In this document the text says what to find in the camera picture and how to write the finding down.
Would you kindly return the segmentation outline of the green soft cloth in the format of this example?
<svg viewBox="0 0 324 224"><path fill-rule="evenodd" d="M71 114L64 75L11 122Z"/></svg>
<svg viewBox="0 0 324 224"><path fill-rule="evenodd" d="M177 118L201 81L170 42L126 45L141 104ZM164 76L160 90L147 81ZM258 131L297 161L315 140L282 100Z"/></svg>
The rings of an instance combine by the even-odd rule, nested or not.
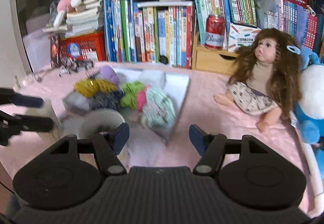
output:
<svg viewBox="0 0 324 224"><path fill-rule="evenodd" d="M145 85L142 82L126 82L121 85L124 95L120 99L120 106L123 108L131 108L135 110L137 108L137 95L145 89Z"/></svg>

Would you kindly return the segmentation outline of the yellow mesh soft object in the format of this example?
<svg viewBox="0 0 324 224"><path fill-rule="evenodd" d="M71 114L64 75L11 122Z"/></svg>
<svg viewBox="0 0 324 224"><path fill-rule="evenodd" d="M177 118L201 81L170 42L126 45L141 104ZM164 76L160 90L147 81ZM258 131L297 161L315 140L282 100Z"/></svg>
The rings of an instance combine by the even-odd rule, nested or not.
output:
<svg viewBox="0 0 324 224"><path fill-rule="evenodd" d="M80 80L74 84L74 90L80 95L91 98L98 93L108 94L112 91L117 91L118 87L102 78Z"/></svg>

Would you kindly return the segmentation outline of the stack of lying books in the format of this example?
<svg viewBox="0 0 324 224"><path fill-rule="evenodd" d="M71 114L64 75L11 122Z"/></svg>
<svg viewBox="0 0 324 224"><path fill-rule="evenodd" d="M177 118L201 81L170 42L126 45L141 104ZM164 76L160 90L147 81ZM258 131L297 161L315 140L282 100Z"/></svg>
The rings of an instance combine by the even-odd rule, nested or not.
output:
<svg viewBox="0 0 324 224"><path fill-rule="evenodd" d="M52 2L49 8L50 19L43 32L61 33L66 38L94 33L104 26L104 0L82 0L79 6L68 12L62 24L53 26L60 0Z"/></svg>

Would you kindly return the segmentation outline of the dark blue patterned cloth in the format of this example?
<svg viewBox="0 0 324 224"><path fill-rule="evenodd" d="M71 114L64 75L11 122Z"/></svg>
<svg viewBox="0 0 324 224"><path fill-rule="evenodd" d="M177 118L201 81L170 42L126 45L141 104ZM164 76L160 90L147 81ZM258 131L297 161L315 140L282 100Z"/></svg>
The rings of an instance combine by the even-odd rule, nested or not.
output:
<svg viewBox="0 0 324 224"><path fill-rule="evenodd" d="M124 96L123 91L111 91L108 94L100 94L96 97L93 110L97 109L113 109L119 110L121 98Z"/></svg>

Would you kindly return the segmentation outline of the row of upright books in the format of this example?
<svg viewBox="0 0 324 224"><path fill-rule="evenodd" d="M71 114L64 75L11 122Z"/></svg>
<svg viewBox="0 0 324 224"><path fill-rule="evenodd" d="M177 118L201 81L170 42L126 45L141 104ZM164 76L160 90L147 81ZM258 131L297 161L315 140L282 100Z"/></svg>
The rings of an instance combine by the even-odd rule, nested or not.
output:
<svg viewBox="0 0 324 224"><path fill-rule="evenodd" d="M108 61L161 63L191 68L194 39L192 0L104 0Z"/></svg>

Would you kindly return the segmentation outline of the purple fuzzy soft object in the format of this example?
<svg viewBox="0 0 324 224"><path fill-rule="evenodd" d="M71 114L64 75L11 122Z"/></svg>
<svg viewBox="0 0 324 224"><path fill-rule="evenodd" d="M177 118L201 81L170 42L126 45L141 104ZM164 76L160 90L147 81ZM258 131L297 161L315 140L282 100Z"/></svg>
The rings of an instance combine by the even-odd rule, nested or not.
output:
<svg viewBox="0 0 324 224"><path fill-rule="evenodd" d="M114 71L113 68L110 66L103 66L99 70L100 75L103 79L107 80L108 82L118 86L120 84L120 79L117 73Z"/></svg>

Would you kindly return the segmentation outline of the grey cloth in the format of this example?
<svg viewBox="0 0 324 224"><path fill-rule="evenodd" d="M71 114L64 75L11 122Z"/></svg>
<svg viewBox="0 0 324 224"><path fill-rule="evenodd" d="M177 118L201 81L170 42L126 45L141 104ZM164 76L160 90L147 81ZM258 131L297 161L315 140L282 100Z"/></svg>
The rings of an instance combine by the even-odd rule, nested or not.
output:
<svg viewBox="0 0 324 224"><path fill-rule="evenodd" d="M96 100L93 97L86 98L76 91L70 92L62 99L64 108L67 112L80 116L91 111L95 101Z"/></svg>

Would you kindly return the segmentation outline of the small wooden drawer box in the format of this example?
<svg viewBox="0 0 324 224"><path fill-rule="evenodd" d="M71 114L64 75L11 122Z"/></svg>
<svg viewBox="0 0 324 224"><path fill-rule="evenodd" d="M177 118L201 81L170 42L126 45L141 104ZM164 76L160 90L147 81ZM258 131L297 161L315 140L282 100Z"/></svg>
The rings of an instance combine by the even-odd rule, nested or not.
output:
<svg viewBox="0 0 324 224"><path fill-rule="evenodd" d="M228 52L227 50L205 48L199 42L199 34L195 34L193 40L192 70L231 76L237 69L237 66L234 64L236 58L236 53Z"/></svg>

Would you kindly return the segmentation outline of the red Budweiser can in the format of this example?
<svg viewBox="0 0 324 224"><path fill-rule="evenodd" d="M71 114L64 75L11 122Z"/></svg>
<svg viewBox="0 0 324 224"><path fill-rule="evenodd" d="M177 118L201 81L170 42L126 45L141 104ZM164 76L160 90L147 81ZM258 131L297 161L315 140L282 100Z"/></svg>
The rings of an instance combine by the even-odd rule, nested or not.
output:
<svg viewBox="0 0 324 224"><path fill-rule="evenodd" d="M205 30L205 47L222 50L225 29L226 24L223 16L209 15Z"/></svg>

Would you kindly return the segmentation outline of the mint patterned cloth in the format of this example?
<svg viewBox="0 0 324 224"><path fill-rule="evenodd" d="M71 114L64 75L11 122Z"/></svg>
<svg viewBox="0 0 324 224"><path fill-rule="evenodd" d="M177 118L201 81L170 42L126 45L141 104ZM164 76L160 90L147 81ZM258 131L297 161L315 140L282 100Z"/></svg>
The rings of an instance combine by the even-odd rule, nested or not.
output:
<svg viewBox="0 0 324 224"><path fill-rule="evenodd" d="M159 87L148 87L141 123L146 127L168 127L176 120L172 99Z"/></svg>

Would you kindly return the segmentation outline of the pink bed sheet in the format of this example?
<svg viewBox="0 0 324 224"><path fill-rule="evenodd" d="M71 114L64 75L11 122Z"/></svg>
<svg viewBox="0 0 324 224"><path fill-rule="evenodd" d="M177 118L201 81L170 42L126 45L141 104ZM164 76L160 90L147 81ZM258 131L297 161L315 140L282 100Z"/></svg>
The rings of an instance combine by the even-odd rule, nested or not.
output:
<svg viewBox="0 0 324 224"><path fill-rule="evenodd" d="M190 78L181 113L178 115L178 121L167 144L159 143L157 138L153 140L152 144L149 143L149 140L144 140L148 145L143 148L140 146L140 149L136 150L138 144L135 141L135 146L131 145L133 144L131 135L127 146L119 155L127 169L133 166L188 166L193 168L200 157L188 138L188 129L191 124L198 125L207 133L222 133L230 139L241 139L242 135L252 135L304 172L307 186L300 208L306 213L314 210L315 196L308 164L290 120L279 121L261 133L256 128L258 118L246 115L237 108L230 109L218 105L214 102L213 95L226 90L227 76L150 63L118 64L108 62L96 63L94 69L88 73L95 73L105 65L126 70L161 70L171 74L188 75ZM64 117L70 114L65 111L63 98L72 91L72 86L76 81L87 77L86 74L87 72L81 71L78 74L59 77L58 71L53 71L48 73L40 83L28 76L18 91L26 95L49 98L56 115ZM20 136L12 137L8 147L1 147L1 163L13 179L21 167L48 148L51 143L53 143L52 140L42 139L37 133L23 132Z"/></svg>

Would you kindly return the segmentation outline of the small black box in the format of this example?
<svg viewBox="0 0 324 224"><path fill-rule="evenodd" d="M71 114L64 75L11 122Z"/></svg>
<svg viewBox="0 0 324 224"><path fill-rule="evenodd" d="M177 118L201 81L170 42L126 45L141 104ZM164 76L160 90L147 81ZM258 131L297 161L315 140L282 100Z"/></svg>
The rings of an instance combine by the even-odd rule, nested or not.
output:
<svg viewBox="0 0 324 224"><path fill-rule="evenodd" d="M168 65L169 59L166 56L160 56L160 62L164 65Z"/></svg>

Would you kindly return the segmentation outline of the blue white plush toy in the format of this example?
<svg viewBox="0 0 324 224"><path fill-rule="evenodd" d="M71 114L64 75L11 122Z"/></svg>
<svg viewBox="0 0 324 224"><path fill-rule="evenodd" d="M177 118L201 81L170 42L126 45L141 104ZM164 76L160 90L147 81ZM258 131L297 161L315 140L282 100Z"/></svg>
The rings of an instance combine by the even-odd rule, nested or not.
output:
<svg viewBox="0 0 324 224"><path fill-rule="evenodd" d="M320 176L323 178L323 61L309 48L301 48L300 92L294 103L301 139L315 145L314 151Z"/></svg>

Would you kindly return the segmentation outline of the pink white plush bunny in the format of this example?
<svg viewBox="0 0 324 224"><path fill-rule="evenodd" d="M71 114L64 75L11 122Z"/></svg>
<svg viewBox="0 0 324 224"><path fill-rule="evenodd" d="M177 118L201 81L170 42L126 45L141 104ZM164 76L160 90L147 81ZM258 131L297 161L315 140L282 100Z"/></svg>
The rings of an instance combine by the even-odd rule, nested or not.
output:
<svg viewBox="0 0 324 224"><path fill-rule="evenodd" d="M59 27L68 12L73 11L76 6L81 4L82 0L60 0L57 6L57 15L55 17L53 26Z"/></svg>

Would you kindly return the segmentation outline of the pink soft object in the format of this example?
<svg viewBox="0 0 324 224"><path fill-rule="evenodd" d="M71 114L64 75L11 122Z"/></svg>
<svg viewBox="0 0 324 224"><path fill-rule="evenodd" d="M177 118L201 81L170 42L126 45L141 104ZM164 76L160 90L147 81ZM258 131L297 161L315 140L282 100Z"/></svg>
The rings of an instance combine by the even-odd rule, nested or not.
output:
<svg viewBox="0 0 324 224"><path fill-rule="evenodd" d="M140 91L137 95L136 95L136 102L137 102L137 111L141 112L143 107L146 105L147 103L147 99L146 99L146 91L147 91L148 87L145 87L142 91Z"/></svg>

